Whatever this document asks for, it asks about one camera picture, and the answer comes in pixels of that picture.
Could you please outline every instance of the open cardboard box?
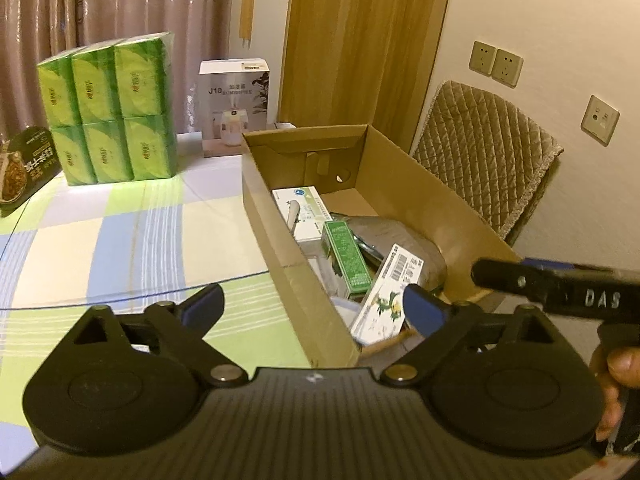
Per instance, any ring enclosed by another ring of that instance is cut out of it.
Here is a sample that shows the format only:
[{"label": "open cardboard box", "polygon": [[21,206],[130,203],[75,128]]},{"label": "open cardboard box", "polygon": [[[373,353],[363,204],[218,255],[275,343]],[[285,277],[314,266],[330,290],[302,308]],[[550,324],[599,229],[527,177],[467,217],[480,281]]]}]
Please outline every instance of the open cardboard box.
[{"label": "open cardboard box", "polygon": [[246,134],[242,191],[273,282],[313,367],[351,367],[398,343],[361,348],[307,263],[271,197],[272,189],[316,186],[329,211],[393,218],[430,238],[447,263],[443,297],[497,306],[476,287],[481,257],[519,258],[453,190],[372,126],[320,126]]}]

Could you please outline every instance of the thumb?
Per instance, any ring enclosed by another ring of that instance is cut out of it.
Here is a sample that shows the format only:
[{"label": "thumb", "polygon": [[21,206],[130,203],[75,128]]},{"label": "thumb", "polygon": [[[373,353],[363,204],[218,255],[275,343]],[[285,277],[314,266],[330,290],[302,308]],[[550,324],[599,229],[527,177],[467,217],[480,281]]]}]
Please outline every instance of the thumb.
[{"label": "thumb", "polygon": [[607,356],[611,376],[627,388],[640,388],[640,348],[617,348]]}]

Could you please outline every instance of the chair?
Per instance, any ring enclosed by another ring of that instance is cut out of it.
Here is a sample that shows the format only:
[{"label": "chair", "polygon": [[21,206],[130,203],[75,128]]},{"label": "chair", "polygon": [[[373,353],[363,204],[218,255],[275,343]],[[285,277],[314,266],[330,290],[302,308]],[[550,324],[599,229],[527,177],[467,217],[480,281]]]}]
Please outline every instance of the chair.
[{"label": "chair", "polygon": [[563,150],[512,103],[447,81],[433,99],[414,159],[513,244]]}]

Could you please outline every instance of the green box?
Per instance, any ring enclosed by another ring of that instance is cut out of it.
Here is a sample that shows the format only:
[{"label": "green box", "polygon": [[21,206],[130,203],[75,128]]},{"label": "green box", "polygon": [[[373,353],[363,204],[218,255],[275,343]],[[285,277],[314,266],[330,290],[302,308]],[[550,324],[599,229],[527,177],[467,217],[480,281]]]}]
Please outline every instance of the green box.
[{"label": "green box", "polygon": [[122,119],[85,124],[84,137],[98,182],[133,180]]},{"label": "green box", "polygon": [[82,124],[114,121],[122,115],[113,57],[120,41],[95,43],[71,57]]},{"label": "green box", "polygon": [[321,245],[338,279],[338,295],[348,300],[361,299],[372,281],[347,222],[325,222]]},{"label": "green box", "polygon": [[124,40],[114,48],[120,107],[124,118],[171,111],[171,32]]},{"label": "green box", "polygon": [[171,116],[124,119],[124,126],[135,180],[175,175],[177,141]]},{"label": "green box", "polygon": [[51,130],[51,136],[56,145],[60,166],[65,172],[66,182],[70,186],[98,182],[82,126],[54,128]]},{"label": "green box", "polygon": [[80,46],[65,50],[37,65],[42,103],[50,129],[81,123],[71,56],[82,49]]}]

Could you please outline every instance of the green tissue pack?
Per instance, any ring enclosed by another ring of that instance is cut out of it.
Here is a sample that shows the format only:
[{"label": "green tissue pack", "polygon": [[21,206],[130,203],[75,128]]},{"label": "green tissue pack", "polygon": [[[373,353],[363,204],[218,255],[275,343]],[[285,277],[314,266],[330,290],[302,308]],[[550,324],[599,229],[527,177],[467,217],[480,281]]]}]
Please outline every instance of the green tissue pack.
[{"label": "green tissue pack", "polygon": [[159,116],[171,110],[171,32],[123,40],[114,48],[124,118]]},{"label": "green tissue pack", "polygon": [[114,121],[122,115],[114,63],[114,46],[120,41],[95,43],[71,57],[82,124]]},{"label": "green tissue pack", "polygon": [[37,65],[42,103],[50,128],[81,123],[71,56],[82,49],[80,46],[65,50]]},{"label": "green tissue pack", "polygon": [[97,179],[82,126],[54,128],[51,130],[51,136],[56,146],[60,166],[65,172],[66,182],[70,186],[95,184]]},{"label": "green tissue pack", "polygon": [[124,119],[129,158],[135,180],[175,175],[177,141],[171,116]]},{"label": "green tissue pack", "polygon": [[85,124],[84,137],[98,182],[133,180],[122,119]]}]

